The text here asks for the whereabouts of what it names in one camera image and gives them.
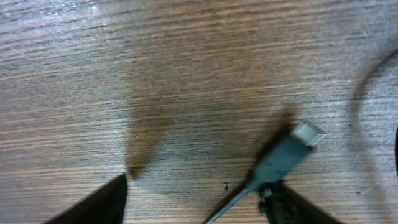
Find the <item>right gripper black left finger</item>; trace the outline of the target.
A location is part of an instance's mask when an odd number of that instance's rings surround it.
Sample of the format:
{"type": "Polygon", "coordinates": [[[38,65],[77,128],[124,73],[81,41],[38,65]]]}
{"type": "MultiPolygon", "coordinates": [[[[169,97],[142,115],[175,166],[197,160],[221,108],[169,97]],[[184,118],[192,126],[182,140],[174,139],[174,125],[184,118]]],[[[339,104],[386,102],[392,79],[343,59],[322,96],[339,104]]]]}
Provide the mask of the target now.
{"type": "Polygon", "coordinates": [[[127,177],[122,173],[47,223],[122,224],[127,193],[127,177]]]}

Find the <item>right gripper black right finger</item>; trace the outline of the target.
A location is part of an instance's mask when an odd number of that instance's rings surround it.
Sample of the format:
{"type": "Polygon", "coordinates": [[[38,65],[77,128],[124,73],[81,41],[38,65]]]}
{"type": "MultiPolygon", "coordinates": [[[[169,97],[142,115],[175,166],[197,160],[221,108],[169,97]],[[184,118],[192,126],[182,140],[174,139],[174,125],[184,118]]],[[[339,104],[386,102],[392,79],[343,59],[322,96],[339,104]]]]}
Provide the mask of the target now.
{"type": "Polygon", "coordinates": [[[259,211],[269,224],[343,224],[289,188],[282,180],[258,189],[259,211]]]}

